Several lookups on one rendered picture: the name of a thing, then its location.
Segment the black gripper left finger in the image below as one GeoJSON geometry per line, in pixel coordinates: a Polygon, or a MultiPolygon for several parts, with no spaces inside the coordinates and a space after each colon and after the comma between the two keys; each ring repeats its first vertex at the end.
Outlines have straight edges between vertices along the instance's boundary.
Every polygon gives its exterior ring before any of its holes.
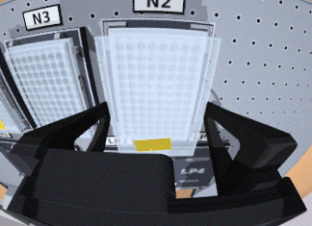
{"type": "Polygon", "coordinates": [[[45,148],[74,149],[74,142],[99,121],[86,151],[104,152],[110,127],[107,102],[24,133],[17,143],[42,145],[45,148]]]}

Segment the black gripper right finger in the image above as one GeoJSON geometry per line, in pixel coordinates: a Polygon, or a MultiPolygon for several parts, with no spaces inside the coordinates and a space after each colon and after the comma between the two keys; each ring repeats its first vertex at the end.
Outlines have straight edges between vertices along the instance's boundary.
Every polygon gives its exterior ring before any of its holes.
{"type": "Polygon", "coordinates": [[[203,122],[218,195],[231,194],[249,174],[278,170],[298,146],[289,133],[209,101],[203,122]],[[240,142],[240,149],[233,160],[221,140],[215,121],[240,142]]]}

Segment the grey perforated base plate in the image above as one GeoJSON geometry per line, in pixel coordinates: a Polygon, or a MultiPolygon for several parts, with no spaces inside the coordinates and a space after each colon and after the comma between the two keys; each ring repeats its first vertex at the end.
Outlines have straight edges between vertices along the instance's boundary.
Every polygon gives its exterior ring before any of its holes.
{"type": "Polygon", "coordinates": [[[310,0],[185,0],[184,14],[133,13],[133,0],[6,0],[0,3],[0,49],[6,61],[4,40],[86,27],[100,104],[106,100],[94,38],[102,35],[100,18],[118,17],[216,23],[221,47],[208,101],[291,134],[298,146],[278,169],[282,178],[312,145],[310,0]],[[56,4],[63,25],[26,31],[22,12],[56,4]]]}

